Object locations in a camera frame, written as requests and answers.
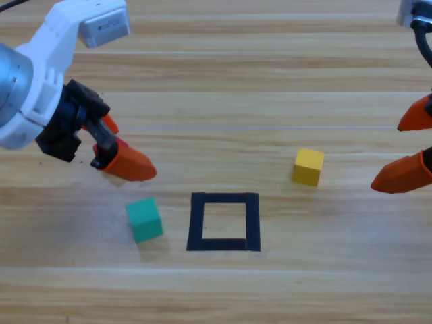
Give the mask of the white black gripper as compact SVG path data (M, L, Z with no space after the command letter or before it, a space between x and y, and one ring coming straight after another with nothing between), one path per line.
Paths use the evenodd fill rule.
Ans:
M37 142L42 152L70 162L86 122L100 119L114 133L109 106L83 84L64 82L76 41L98 47L126 36L125 1L60 1L28 43L1 45L1 148Z

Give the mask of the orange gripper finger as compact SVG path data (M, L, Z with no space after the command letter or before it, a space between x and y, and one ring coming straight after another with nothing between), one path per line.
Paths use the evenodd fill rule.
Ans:
M401 132L431 129L431 94L411 104L397 129Z
M86 122L86 130L95 139L90 165L127 181L146 181L157 175L151 160L117 137L100 119Z
M431 148L385 165L371 188L388 194L410 192L431 184Z

